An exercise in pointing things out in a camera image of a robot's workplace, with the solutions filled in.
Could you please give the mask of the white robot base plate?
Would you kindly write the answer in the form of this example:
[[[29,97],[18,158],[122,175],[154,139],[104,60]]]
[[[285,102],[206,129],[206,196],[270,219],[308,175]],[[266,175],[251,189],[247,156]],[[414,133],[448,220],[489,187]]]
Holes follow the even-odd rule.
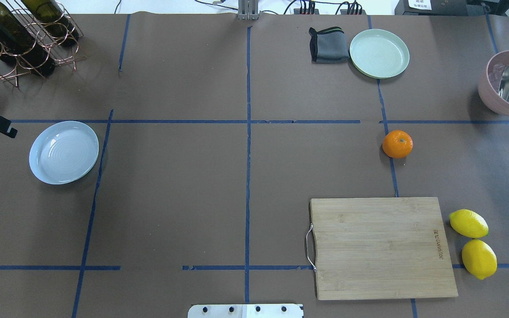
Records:
[[[269,304],[198,304],[193,305],[188,318],[303,318],[303,305],[295,303]]]

